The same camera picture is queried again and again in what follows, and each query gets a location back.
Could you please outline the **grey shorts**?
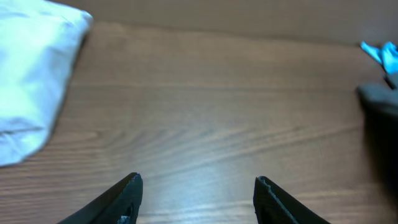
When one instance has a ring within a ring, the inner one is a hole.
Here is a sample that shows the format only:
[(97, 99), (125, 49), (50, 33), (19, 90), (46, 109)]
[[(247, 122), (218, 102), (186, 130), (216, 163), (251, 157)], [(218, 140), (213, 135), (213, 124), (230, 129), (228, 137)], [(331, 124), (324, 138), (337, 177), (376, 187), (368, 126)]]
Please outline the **grey shorts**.
[(357, 87), (357, 93), (365, 116), (365, 139), (387, 190), (397, 199), (397, 74), (384, 79), (388, 87), (368, 83)]

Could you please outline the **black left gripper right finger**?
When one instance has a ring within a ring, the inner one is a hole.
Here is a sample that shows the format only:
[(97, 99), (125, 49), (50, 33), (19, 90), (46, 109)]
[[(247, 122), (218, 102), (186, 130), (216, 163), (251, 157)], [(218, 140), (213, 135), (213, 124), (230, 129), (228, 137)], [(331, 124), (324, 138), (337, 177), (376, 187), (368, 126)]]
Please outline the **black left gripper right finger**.
[(329, 224), (265, 176), (255, 180), (253, 204), (258, 224)]

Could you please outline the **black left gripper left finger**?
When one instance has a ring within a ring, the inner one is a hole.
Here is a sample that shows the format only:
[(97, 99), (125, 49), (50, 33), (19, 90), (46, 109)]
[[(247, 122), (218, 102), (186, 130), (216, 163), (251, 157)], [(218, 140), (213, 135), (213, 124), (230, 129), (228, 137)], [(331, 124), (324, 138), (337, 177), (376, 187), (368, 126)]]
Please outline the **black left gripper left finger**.
[(136, 224), (143, 180), (132, 172), (59, 224)]

